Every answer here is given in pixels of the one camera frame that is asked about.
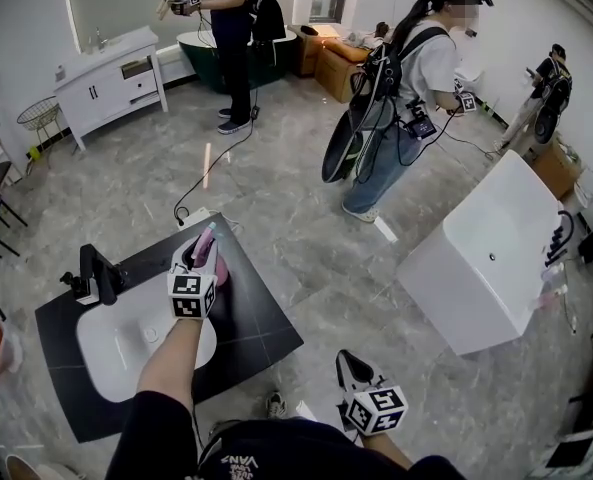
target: white sink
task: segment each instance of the white sink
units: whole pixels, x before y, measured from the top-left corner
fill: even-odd
[[[523,335],[558,210],[540,178],[508,151],[399,267],[401,284],[454,352]]]
[[[167,298],[167,273],[118,296],[113,306],[98,306],[78,321],[76,335],[98,393],[110,402],[133,398],[140,373],[176,323]],[[216,332],[205,320],[196,368],[216,351]]]

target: bathtub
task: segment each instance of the bathtub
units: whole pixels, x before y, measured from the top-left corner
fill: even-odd
[[[457,354],[522,336],[559,203],[513,151],[401,264],[405,290]]]
[[[252,51],[251,41],[247,49],[247,65],[249,68],[249,84],[251,89],[275,82],[284,77],[292,66],[295,49],[296,34],[285,30],[287,37],[274,41],[276,50],[276,64],[270,65],[260,60]],[[186,32],[176,40],[181,49],[192,63],[194,71],[209,87],[220,93],[227,93],[227,88],[220,73],[218,57],[216,56],[216,42],[211,30]]]

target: person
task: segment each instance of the person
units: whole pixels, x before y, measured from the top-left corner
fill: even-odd
[[[360,448],[331,426],[284,419],[278,392],[268,399],[268,419],[218,425],[199,459],[190,411],[201,327],[201,320],[179,320],[145,365],[107,480],[463,480],[442,457],[413,464],[387,435],[362,438]]]
[[[559,76],[556,74],[556,67],[559,68],[558,72],[560,75],[571,80],[571,74],[567,69],[566,62],[567,53],[565,52],[565,48],[559,44],[554,44],[549,56],[536,69],[536,74],[532,82],[534,91],[518,109],[509,128],[503,134],[500,142],[496,144],[496,150],[499,153],[511,149],[519,155],[524,156],[536,144],[534,125],[538,117],[538,112],[544,103],[543,92],[554,77]]]
[[[251,39],[253,0],[201,0],[195,6],[174,6],[177,15],[191,16],[196,11],[211,11],[211,25],[220,69],[232,98],[230,108],[219,110],[227,122],[218,127],[223,135],[236,133],[251,125],[251,97],[247,73],[247,44]]]
[[[440,27],[447,32],[454,27],[467,28],[478,15],[478,5],[478,0],[418,0],[396,27],[392,44],[402,51],[428,28]],[[406,106],[418,99],[452,113],[460,108],[461,102],[454,96],[458,63],[456,44],[448,35],[430,39],[402,61],[403,78],[397,98],[402,121],[413,119]],[[376,220],[375,205],[420,153],[422,143],[397,124],[384,133],[375,132],[359,175],[343,200],[343,210],[364,222]]]

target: cardboard box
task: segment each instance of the cardboard box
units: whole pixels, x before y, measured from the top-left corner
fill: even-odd
[[[580,162],[572,162],[556,139],[552,140],[551,146],[538,157],[532,168],[559,201],[574,189],[574,183],[581,174]]]
[[[330,37],[340,37],[329,25],[316,25],[317,36],[310,36],[301,31],[300,25],[290,25],[289,30],[298,36],[299,49],[294,65],[294,73],[298,76],[313,76],[316,72],[318,56],[323,49],[323,41]]]
[[[352,99],[351,76],[358,71],[357,64],[323,48],[316,65],[316,80],[341,103]]]

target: gray tile floor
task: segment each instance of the gray tile floor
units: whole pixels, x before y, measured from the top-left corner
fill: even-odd
[[[36,331],[34,311],[64,291],[58,282],[93,243],[119,261],[175,231],[177,198],[236,137],[214,128],[226,99],[200,83],[168,92],[170,113],[139,112],[87,138],[54,147],[51,170],[5,191],[29,229],[0,229],[21,252],[0,261],[0,306],[21,334],[25,362],[0,378],[0,455],[70,464],[103,478],[117,436],[80,445],[64,419]],[[320,181],[328,138],[344,106],[313,80],[289,77],[260,91],[261,118],[248,142],[188,199],[238,221],[236,233],[282,308],[305,339],[290,357],[201,406],[201,433],[219,419],[257,414],[278,386],[304,400],[324,422],[339,424],[333,362],[351,348],[383,367],[411,404],[395,441],[412,458],[442,454],[474,479],[520,479],[551,442],[592,360],[593,271],[569,264],[572,336],[561,307],[534,315],[525,336],[457,357],[394,279],[396,266],[490,169],[472,146],[444,137],[382,201],[398,235],[391,245],[374,227],[347,217],[347,185]],[[437,117],[444,123],[444,117]],[[451,135],[492,148],[501,133],[483,114],[454,120]]]

